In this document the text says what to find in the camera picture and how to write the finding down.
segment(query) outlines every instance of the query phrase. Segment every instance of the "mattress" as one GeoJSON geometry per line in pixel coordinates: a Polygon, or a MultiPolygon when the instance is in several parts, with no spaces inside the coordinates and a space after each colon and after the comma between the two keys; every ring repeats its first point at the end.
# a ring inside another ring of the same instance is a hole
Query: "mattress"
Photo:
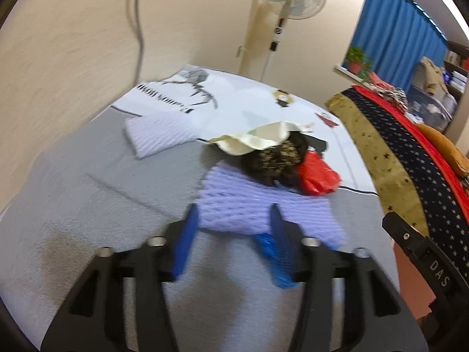
{"type": "MultiPolygon", "coordinates": [[[[0,222],[0,296],[37,348],[96,250],[128,250],[161,234],[182,218],[201,179],[224,157],[196,141],[137,160],[123,132],[131,116],[110,107],[41,154],[0,222]]],[[[369,248],[398,287],[376,193],[344,185],[328,199],[348,236],[341,250],[369,248]]],[[[164,290],[180,349],[191,352],[287,350],[302,295],[301,285],[273,285],[251,237],[203,230],[185,273],[164,290]]],[[[338,285],[333,349],[340,340],[341,298],[338,285]]],[[[138,350],[132,280],[125,309],[128,346],[138,350]]]]}
{"type": "Polygon", "coordinates": [[[339,173],[342,186],[376,193],[360,153],[341,121],[293,94],[239,75],[186,65],[160,82],[143,82],[113,103],[118,110],[151,115],[178,110],[188,114],[200,138],[246,133],[276,121],[310,124],[327,142],[324,161],[339,173]]]}

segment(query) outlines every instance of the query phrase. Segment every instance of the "bed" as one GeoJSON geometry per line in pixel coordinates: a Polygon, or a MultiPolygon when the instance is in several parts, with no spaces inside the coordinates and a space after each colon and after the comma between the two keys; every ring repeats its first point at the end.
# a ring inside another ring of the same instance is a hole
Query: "bed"
{"type": "Polygon", "coordinates": [[[383,211],[429,236],[469,282],[469,199],[456,174],[415,125],[361,86],[326,103],[362,155],[383,211]]]}
{"type": "MultiPolygon", "coordinates": [[[[289,119],[313,124],[313,135],[327,142],[324,159],[342,176],[339,189],[328,195],[332,213],[348,237],[341,250],[369,248],[399,286],[391,239],[381,228],[383,211],[378,195],[341,121],[295,96],[277,102],[277,90],[269,86],[204,70],[206,80],[192,82],[212,97],[202,93],[191,98],[201,103],[192,106],[191,114],[198,111],[195,118],[207,123],[204,139],[143,160],[135,158],[123,132],[124,121],[158,110],[163,98],[155,99],[159,95],[150,89],[157,82],[149,82],[146,89],[136,87],[40,155],[24,188],[3,214],[0,296],[36,348],[60,303],[99,247],[111,246],[117,251],[135,248],[183,216],[197,197],[200,180],[224,157],[204,140],[218,131],[255,127],[265,121],[289,119]],[[259,94],[273,104],[265,105],[259,94]]],[[[187,82],[188,71],[194,76],[194,68],[189,68],[170,81],[187,82]]],[[[165,86],[188,88],[187,83],[165,86]]],[[[252,237],[203,230],[196,236],[185,274],[180,281],[165,285],[180,349],[191,352],[287,350],[301,292],[301,285],[283,290],[272,284],[267,261],[252,237]]],[[[340,288],[335,298],[334,313],[340,314],[340,288]]],[[[130,280],[125,300],[126,338],[128,346],[136,350],[134,305],[130,280]]],[[[335,347],[340,340],[340,318],[338,315],[334,320],[335,347]]]]}

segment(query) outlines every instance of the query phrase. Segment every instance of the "orange cushion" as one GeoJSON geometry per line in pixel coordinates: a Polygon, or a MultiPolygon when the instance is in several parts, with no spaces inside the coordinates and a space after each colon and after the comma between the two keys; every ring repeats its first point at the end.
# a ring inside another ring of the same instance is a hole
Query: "orange cushion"
{"type": "Polygon", "coordinates": [[[416,124],[416,126],[443,156],[454,173],[461,177],[469,175],[468,158],[446,136],[425,124],[416,124]]]}

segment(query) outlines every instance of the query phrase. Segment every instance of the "potted plant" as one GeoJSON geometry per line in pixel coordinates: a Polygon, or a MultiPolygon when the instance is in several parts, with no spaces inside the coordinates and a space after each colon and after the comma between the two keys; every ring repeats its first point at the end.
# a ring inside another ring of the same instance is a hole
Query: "potted plant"
{"type": "Polygon", "coordinates": [[[367,74],[371,68],[371,59],[358,46],[351,46],[349,48],[345,60],[349,63],[347,70],[355,75],[367,74]]]}

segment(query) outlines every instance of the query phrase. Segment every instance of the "beige wall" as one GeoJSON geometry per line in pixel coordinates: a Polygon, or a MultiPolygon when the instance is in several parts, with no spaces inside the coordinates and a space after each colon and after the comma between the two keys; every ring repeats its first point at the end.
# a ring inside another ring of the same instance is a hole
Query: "beige wall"
{"type": "Polygon", "coordinates": [[[445,135],[465,155],[469,152],[469,89],[462,96],[454,119],[445,135]]]}
{"type": "MultiPolygon", "coordinates": [[[[328,0],[288,23],[266,82],[322,104],[350,82],[332,70],[348,47],[364,0],[328,0]]],[[[238,72],[252,0],[141,0],[142,79],[186,63],[238,72]]],[[[44,148],[132,87],[137,42],[128,0],[19,0],[0,30],[0,210],[44,148]]],[[[254,30],[270,40],[269,25],[254,30]]],[[[257,77],[267,42],[252,46],[257,77]]]]}

